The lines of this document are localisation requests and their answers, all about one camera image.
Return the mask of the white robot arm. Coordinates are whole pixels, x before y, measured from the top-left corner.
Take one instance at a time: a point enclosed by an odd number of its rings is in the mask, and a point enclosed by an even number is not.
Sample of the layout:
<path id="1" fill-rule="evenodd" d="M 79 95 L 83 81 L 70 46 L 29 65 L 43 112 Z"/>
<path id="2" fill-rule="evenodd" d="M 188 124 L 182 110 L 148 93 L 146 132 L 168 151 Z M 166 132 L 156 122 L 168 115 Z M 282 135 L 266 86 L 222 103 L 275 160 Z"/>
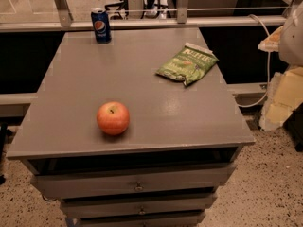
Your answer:
<path id="1" fill-rule="evenodd" d="M 277 52 L 288 64 L 284 73 L 275 73 L 271 78 L 261 110 L 259 125 L 265 131 L 274 131 L 303 103 L 303 2 L 283 26 L 260 42 L 258 49 Z"/>

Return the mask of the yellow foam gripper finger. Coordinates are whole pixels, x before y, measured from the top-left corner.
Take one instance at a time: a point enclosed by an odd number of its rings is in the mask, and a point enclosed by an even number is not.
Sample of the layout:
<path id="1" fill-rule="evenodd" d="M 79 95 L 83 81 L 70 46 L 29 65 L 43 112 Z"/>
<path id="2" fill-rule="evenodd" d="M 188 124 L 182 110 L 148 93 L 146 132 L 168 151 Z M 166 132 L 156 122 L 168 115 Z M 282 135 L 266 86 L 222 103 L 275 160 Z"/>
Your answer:
<path id="1" fill-rule="evenodd" d="M 258 45 L 258 49 L 264 52 L 277 52 L 279 50 L 280 35 L 282 28 L 283 26 L 280 26 L 265 40 L 261 41 Z"/>
<path id="2" fill-rule="evenodd" d="M 259 120 L 264 131 L 274 131 L 281 127 L 303 103 L 303 67 L 289 66 L 281 73 L 275 73 L 268 89 Z"/>

